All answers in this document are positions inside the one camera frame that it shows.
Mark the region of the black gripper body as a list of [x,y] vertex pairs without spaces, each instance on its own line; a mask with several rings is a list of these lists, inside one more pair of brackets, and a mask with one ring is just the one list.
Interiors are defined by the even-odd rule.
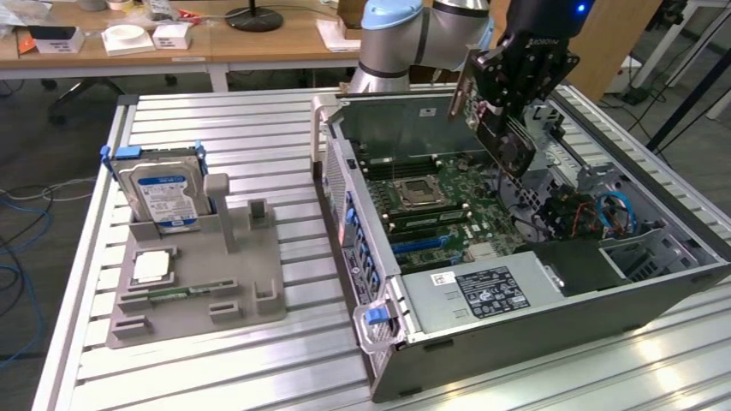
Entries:
[[592,10],[590,0],[516,0],[505,14],[505,30],[498,46],[508,59],[536,52],[554,57],[568,50],[568,41],[580,33]]

